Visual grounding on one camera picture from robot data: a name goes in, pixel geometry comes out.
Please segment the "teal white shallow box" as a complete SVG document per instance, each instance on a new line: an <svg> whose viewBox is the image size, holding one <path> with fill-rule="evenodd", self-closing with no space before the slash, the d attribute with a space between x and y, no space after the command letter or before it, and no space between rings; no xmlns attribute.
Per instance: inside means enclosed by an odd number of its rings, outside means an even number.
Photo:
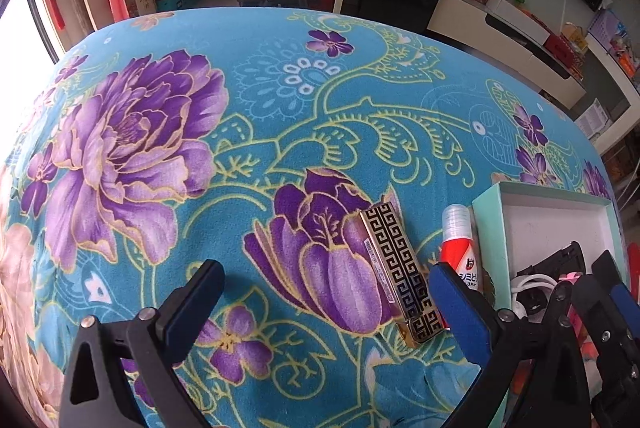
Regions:
<svg viewBox="0 0 640 428"><path fill-rule="evenodd" d="M472 203L483 285L495 309L512 306L511 283L521 270L577 242L586 271L602 252L613 256L624 283L629 270L614 203L604 197L502 181Z"/></svg>

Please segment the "gold black patterned lighter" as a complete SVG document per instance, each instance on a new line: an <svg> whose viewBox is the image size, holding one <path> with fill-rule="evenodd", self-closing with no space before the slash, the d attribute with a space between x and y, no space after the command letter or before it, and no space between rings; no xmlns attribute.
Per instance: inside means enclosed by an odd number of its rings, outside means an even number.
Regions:
<svg viewBox="0 0 640 428"><path fill-rule="evenodd" d="M366 231L364 247L401 337L408 347L418 348L444 329L425 271L391 203L361 211L360 220Z"/></svg>

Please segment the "red white small bottle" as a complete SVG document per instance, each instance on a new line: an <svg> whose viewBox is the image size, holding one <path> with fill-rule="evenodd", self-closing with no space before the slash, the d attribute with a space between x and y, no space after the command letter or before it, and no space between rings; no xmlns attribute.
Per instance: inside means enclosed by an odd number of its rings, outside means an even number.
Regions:
<svg viewBox="0 0 640 428"><path fill-rule="evenodd" d="M480 258L476 253L468 207L452 204L442 212L440 261L448 263L469 289L480 289Z"/></svg>

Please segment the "pink wristband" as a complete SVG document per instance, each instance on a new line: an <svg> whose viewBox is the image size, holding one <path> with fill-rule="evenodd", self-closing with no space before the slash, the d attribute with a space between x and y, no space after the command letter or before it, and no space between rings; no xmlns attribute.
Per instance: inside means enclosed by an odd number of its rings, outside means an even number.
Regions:
<svg viewBox="0 0 640 428"><path fill-rule="evenodd" d="M560 282L570 282L574 285L584 274L582 272L570 272L559 277Z"/></svg>

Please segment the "black phone holder clip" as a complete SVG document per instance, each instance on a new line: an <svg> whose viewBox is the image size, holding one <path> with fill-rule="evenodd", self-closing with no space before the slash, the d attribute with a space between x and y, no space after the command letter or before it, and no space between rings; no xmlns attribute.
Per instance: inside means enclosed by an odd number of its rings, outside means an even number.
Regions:
<svg viewBox="0 0 640 428"><path fill-rule="evenodd" d="M516 276L544 274L550 276L550 278L553 278L555 281L559 281L561 276L568 275L572 272L586 272L582 248L577 242L571 242L567 247L559 249L541 262L518 271Z"/></svg>

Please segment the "white side shelf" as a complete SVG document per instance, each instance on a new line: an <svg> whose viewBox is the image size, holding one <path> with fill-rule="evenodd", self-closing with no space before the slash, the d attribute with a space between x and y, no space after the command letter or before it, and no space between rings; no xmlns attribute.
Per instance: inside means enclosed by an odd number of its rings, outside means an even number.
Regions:
<svg viewBox="0 0 640 428"><path fill-rule="evenodd" d="M639 92L614 56L590 32L582 64L585 94L570 109L574 118L587 113L590 141L603 156L639 125Z"/></svg>

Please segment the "floral blue blanket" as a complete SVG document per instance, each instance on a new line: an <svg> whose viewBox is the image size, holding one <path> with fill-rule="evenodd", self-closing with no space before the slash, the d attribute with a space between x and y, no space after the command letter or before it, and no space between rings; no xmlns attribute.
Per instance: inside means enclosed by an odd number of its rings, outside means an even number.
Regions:
<svg viewBox="0 0 640 428"><path fill-rule="evenodd" d="M198 9L94 32L42 67L1 32L1 367L58 424L80 322L227 274L177 367L216 427L438 427L477 369L411 349L358 240L390 203L420 263L442 211L506 180L610 197L551 103L478 58L312 11Z"/></svg>

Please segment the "white flat box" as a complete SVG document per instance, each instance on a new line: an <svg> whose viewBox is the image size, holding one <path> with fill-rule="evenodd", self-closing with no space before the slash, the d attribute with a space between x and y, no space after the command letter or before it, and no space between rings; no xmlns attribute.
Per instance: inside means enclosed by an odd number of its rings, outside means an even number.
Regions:
<svg viewBox="0 0 640 428"><path fill-rule="evenodd" d="M486 8L491 15L505 21L540 46L543 46L550 36L550 32L544 25L538 23L508 0L487 0Z"/></svg>

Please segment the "white tv stand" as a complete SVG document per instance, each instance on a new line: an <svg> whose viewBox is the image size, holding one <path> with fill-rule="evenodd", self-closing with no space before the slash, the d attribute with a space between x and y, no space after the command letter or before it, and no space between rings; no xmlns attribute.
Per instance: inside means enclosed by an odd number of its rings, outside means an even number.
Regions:
<svg viewBox="0 0 640 428"><path fill-rule="evenodd" d="M544 47L469 0L438 0L428 30L547 93L567 110L586 90Z"/></svg>

